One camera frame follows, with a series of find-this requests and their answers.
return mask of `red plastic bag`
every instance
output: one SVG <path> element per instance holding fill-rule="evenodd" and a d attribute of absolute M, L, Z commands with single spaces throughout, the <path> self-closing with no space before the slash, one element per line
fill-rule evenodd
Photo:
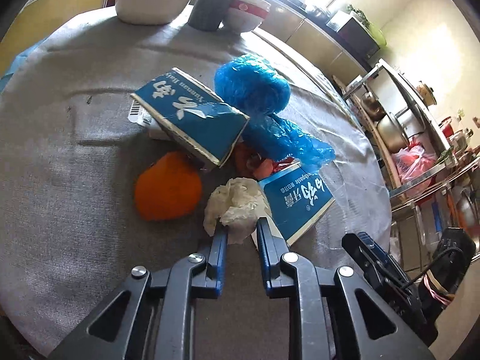
<path fill-rule="evenodd" d="M 421 145 L 401 149 L 397 154 L 392 154 L 393 161 L 397 166 L 398 175 L 402 184 L 415 179 L 429 170 L 437 160 L 435 154 L 428 154 Z M 416 187 L 408 190 L 406 195 L 414 197 L 428 188 L 431 180 L 426 180 Z"/>

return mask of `blue cardboard box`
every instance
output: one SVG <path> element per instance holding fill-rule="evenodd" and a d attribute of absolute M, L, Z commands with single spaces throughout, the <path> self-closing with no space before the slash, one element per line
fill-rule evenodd
<path fill-rule="evenodd" d="M 289 246 L 335 201 L 322 178 L 304 171 L 299 163 L 259 181 L 259 185 L 272 219 Z"/>
<path fill-rule="evenodd" d="M 131 95 L 207 169 L 229 158 L 249 117 L 205 85 L 172 68 Z"/>

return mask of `white bowl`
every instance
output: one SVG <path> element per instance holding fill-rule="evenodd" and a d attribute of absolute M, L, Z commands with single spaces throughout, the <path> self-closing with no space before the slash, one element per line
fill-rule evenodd
<path fill-rule="evenodd" d="M 190 0 L 115 0 L 121 21 L 130 24 L 167 24 L 173 21 Z"/>
<path fill-rule="evenodd" d="M 270 6 L 265 0 L 233 0 L 223 24 L 236 33 L 253 31 L 267 17 Z"/>

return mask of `tablecloth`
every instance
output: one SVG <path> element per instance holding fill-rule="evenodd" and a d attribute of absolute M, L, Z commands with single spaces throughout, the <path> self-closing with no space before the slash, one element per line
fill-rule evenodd
<path fill-rule="evenodd" d="M 42 354 L 133 266 L 166 268 L 195 251 L 210 193 L 235 176 L 231 164 L 203 174 L 192 215 L 147 223 L 136 213 L 135 180 L 176 146 L 127 120 L 129 94 L 171 67 L 213 88 L 221 64 L 267 58 L 292 87 L 280 116 L 337 153 L 320 171 L 335 203 L 292 249 L 335 268 L 352 265 L 340 245 L 346 232 L 388 246 L 388 191 L 373 149 L 328 80 L 319 73 L 319 89 L 253 33 L 197 31 L 188 13 L 166 26 L 121 23 L 113 7 L 78 15 L 30 54 L 0 97 L 0 304 Z M 288 303 L 265 295 L 250 238 L 229 246 L 224 293 L 198 301 L 195 326 L 198 359 L 287 359 Z"/>

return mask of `bowl with red stripe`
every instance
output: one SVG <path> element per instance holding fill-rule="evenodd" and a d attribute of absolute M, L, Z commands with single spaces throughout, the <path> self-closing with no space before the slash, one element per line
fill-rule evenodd
<path fill-rule="evenodd" d="M 265 0 L 232 0 L 223 24 L 235 33 L 253 31 L 267 17 L 270 6 Z"/>

